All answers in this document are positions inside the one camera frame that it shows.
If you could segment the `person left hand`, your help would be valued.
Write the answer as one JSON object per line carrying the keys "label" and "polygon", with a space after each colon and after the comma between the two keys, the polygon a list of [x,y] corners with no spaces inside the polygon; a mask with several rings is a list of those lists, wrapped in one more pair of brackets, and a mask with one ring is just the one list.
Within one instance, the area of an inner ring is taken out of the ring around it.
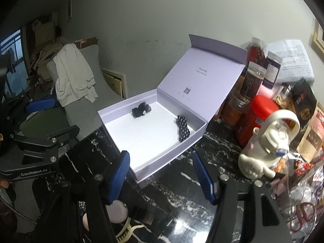
{"label": "person left hand", "polygon": [[9,182],[5,179],[0,179],[0,187],[7,189],[9,187]]}

